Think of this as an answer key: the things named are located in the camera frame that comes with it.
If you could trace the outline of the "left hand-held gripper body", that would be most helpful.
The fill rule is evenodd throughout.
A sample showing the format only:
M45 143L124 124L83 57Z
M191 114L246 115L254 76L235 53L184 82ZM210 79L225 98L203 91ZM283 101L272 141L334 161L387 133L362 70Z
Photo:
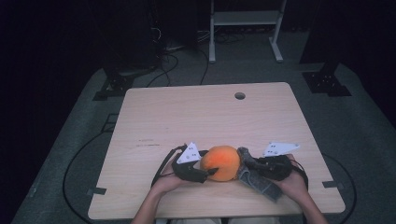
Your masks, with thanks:
M182 180L204 183L208 172L194 167L201 158L201 151L198 150L194 142L183 146L172 162L174 174Z

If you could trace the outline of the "person's right hand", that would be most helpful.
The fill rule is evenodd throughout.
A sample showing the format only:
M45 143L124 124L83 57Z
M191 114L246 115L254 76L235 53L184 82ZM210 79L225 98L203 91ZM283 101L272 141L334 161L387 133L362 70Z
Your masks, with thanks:
M297 203L304 201L309 196L304 178L294 169L291 169L288 177L280 181L275 180L274 183L280 187L284 194Z

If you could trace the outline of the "black stand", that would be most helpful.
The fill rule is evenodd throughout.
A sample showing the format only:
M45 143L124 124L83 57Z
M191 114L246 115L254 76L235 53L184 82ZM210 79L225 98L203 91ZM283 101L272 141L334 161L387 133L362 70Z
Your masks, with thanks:
M300 63L323 63L318 71L303 72L312 93L327 93L331 97L351 95L335 76L345 46L339 33L341 24L333 0L318 0L315 18L300 59Z
M106 88L96 98L123 96L134 79L125 70L152 70L159 64L152 32L153 0L87 0L95 29L101 38L99 57L106 74Z

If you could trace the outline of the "orange plush toy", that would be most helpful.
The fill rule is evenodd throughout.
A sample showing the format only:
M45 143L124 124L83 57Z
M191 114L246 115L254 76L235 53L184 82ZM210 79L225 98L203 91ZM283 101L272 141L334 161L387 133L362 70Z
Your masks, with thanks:
M237 149L230 146L210 148L200 162L200 167L205 171L216 169L209 178L220 182L236 179L239 166L240 157Z

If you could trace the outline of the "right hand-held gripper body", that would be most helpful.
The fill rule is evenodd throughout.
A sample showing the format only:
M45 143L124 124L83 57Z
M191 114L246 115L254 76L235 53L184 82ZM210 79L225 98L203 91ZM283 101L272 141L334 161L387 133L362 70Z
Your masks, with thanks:
M258 158L261 175L277 181L288 177L292 171L292 164L287 154L299 147L296 143L270 142Z

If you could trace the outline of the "white metal stand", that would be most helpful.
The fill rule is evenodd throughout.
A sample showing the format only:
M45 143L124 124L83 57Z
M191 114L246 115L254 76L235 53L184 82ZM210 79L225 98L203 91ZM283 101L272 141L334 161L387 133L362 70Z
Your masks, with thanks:
M267 11L224 11L215 10L214 0L210 4L209 44L208 61L216 61L215 28L218 26L252 26L252 25L274 25L275 30L269 37L269 43L278 63L283 62L277 40L283 21L285 8L288 0L281 0L279 9Z

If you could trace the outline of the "grey fuzzy cloth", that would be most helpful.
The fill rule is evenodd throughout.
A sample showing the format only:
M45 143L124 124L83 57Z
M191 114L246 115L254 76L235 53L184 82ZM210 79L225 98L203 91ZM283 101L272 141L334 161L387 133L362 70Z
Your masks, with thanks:
M263 177L251 167L249 160L253 157L245 147L239 147L237 153L240 157L240 166L237 170L237 178L245 185L253 188L258 193L276 202L282 196L282 190L269 179Z

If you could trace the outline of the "person's left hand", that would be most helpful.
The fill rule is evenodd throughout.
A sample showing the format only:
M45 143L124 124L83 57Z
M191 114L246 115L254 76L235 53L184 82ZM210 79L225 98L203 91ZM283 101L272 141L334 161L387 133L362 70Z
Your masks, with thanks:
M168 162L163 168L161 176L158 178L158 180L155 182L150 190L163 196L167 192L173 191L186 184L190 184L190 181L183 180L177 177L174 174L172 163Z

